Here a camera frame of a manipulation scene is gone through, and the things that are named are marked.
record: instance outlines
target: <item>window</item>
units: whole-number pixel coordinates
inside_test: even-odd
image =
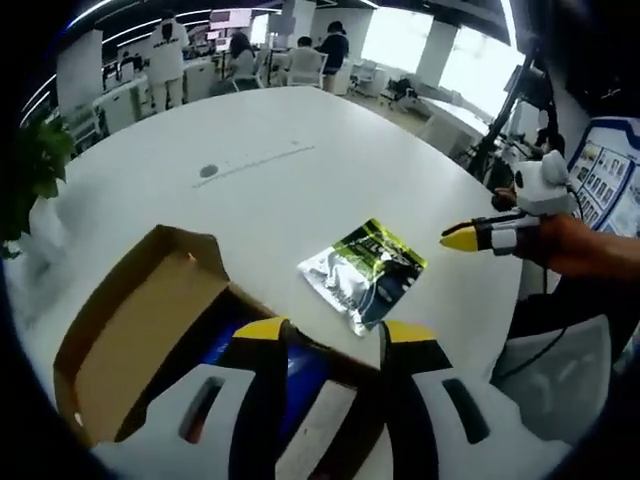
[[[440,86],[496,117],[507,98],[504,87],[524,55],[487,35],[462,27],[453,42]]]
[[[362,49],[362,58],[415,73],[433,17],[398,8],[378,8]]]
[[[269,15],[260,15],[253,19],[251,25],[251,38],[249,41],[253,44],[263,45],[267,42],[267,22]]]

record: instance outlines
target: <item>ceiling light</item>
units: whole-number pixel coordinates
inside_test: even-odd
[[[370,0],[360,0],[362,3],[364,3],[365,5],[369,5],[370,7],[373,8],[380,8],[380,5],[376,5],[375,3],[373,3]]]
[[[209,23],[209,20],[198,20],[197,22],[189,22],[189,23],[183,23],[182,26],[183,27],[189,27],[191,25],[202,25],[203,23]]]
[[[45,93],[42,98],[40,98],[40,100],[38,100],[33,107],[31,107],[31,109],[26,113],[26,115],[24,117],[22,117],[22,121],[20,122],[20,126],[24,125],[24,122],[27,120],[27,118],[29,118],[29,115],[31,115],[33,113],[33,111],[38,108],[38,106],[45,101],[45,99],[51,95],[51,91]]]
[[[118,44],[118,48],[124,47],[125,45],[129,45],[130,43],[133,43],[133,42],[135,42],[137,40],[142,40],[143,38],[150,37],[152,33],[153,32],[145,33],[144,35],[140,35],[139,37],[135,37],[135,38],[132,38],[130,40],[127,40],[126,42],[119,43]]]
[[[138,30],[139,28],[148,27],[149,25],[153,25],[154,23],[158,23],[158,22],[160,22],[160,21],[161,21],[161,20],[160,20],[159,18],[156,18],[155,20],[151,20],[150,22],[147,22],[147,23],[141,23],[140,25],[136,25],[135,27],[131,27],[131,28],[129,28],[128,30],[124,30],[124,31],[122,31],[122,32],[120,32],[120,33],[116,33],[113,37],[109,37],[109,38],[107,38],[106,40],[103,40],[103,41],[102,41],[102,44],[104,45],[105,43],[110,42],[111,40],[115,40],[115,39],[116,39],[116,38],[118,38],[118,37],[121,37],[121,36],[123,36],[123,35],[126,35],[127,33],[131,33],[131,32],[133,32],[133,31],[135,31],[135,30]]]
[[[40,92],[44,90],[47,87],[47,85],[49,85],[53,81],[54,78],[56,78],[55,73],[51,76],[49,80],[47,80],[42,84],[42,86],[36,91],[36,93],[31,95],[31,98],[27,101],[27,103],[24,104],[24,107],[22,107],[22,110],[21,110],[22,112],[25,111],[25,109],[29,106],[29,104],[33,102],[33,99],[36,98],[40,94]]]
[[[194,10],[193,12],[179,13],[178,15],[176,15],[176,17],[186,17],[187,15],[196,15],[198,13],[211,13],[211,9],[209,8],[208,10]]]
[[[82,12],[80,15],[78,15],[76,18],[74,18],[71,23],[69,23],[69,25],[67,25],[67,30],[69,30],[71,27],[73,27],[76,23],[78,23],[80,20],[82,20],[83,18],[91,15],[93,12],[95,12],[96,10],[98,10],[99,8],[104,7],[105,5],[107,5],[108,3],[111,3],[111,0],[102,0],[102,2],[96,3],[93,7],[88,8],[87,10],[85,10],[84,12]]]

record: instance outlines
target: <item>pillar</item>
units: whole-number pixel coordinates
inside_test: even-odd
[[[285,23],[288,23],[289,19],[292,19],[293,30],[287,36],[286,42],[282,39],[279,43],[282,42],[286,47],[295,47],[298,44],[298,38],[309,36],[311,34],[311,23],[313,22],[313,14],[315,11],[315,1],[285,0],[282,4],[282,16],[285,19]]]
[[[427,85],[437,87],[453,49],[458,28],[434,20],[416,69],[416,75]]]

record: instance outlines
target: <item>poster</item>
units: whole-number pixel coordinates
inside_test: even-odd
[[[595,230],[637,237],[640,171],[625,136],[588,135],[570,167],[570,182],[582,206],[582,219]],[[579,209],[574,212],[580,216]]]
[[[640,169],[634,170],[616,208],[601,230],[623,237],[640,238]]]

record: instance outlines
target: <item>potted plant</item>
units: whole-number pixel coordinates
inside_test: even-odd
[[[65,130],[62,120],[46,121],[46,113],[32,117],[16,134],[14,151],[6,159],[3,172],[5,205],[1,209],[0,240],[3,258],[15,258],[20,253],[9,245],[28,240],[30,246],[47,243],[50,228],[33,231],[30,215],[36,206],[38,217],[47,226],[61,229],[62,225],[49,199],[58,196],[58,180],[65,181],[65,167],[75,152],[73,139]],[[40,252],[44,260],[51,260],[51,249]]]

